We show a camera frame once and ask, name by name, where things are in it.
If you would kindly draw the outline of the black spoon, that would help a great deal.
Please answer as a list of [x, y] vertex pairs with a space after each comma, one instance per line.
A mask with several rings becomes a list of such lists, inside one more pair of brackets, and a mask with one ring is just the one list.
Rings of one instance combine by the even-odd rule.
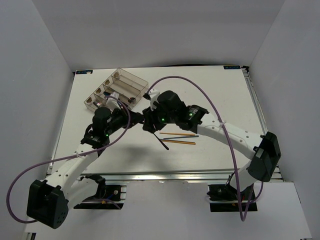
[[167, 151], [170, 150], [169, 147], [155, 133], [153, 133], [153, 135]]
[[126, 99], [128, 103], [130, 104], [133, 104], [136, 102], [136, 98], [135, 97], [127, 97], [121, 93], [117, 93], [117, 92], [113, 92], [113, 93], [109, 93], [109, 92], [106, 92], [104, 91], [103, 92], [103, 95], [106, 97], [106, 96], [113, 96], [113, 97], [116, 97], [118, 99], [122, 98], [122, 99]]

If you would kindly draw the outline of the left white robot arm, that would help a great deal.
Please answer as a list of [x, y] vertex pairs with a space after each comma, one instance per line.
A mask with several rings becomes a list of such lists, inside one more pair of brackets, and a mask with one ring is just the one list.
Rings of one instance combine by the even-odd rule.
[[86, 128], [84, 137], [75, 152], [75, 158], [65, 163], [44, 180], [35, 180], [29, 188], [27, 216], [52, 228], [59, 228], [70, 208], [89, 197], [99, 200], [105, 196], [105, 179], [89, 176], [77, 180], [110, 143], [110, 135], [121, 128], [131, 128], [142, 123], [141, 113], [125, 109], [95, 110], [92, 123]]

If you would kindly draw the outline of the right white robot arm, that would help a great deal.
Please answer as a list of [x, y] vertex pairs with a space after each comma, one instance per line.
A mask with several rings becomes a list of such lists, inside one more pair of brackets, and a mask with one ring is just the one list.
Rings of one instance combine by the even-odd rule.
[[255, 134], [219, 121], [203, 107], [187, 106], [171, 90], [160, 93], [151, 89], [143, 97], [149, 100], [149, 107], [142, 112], [143, 130], [153, 134], [173, 124], [184, 131], [224, 143], [232, 152], [238, 151], [248, 159], [248, 163], [234, 171], [227, 181], [225, 192], [229, 198], [236, 200], [255, 182], [267, 183], [271, 180], [282, 156], [274, 133]]

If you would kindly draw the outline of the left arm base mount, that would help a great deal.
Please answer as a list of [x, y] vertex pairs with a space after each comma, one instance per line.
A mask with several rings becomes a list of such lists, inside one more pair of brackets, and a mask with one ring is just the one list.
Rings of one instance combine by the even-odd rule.
[[106, 185], [102, 196], [88, 197], [74, 207], [75, 210], [121, 210], [124, 206], [127, 186], [119, 184]]

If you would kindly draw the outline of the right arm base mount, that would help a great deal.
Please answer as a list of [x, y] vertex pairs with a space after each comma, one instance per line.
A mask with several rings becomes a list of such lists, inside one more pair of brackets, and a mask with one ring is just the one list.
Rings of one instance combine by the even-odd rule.
[[[251, 192], [251, 187], [247, 187], [243, 192], [240, 193], [241, 196], [241, 207], [244, 212], [248, 200], [252, 202], [256, 195], [253, 191], [251, 198], [249, 198]], [[236, 192], [229, 191], [225, 184], [209, 184], [208, 192], [209, 207], [211, 213], [234, 213], [239, 212], [238, 198]]]

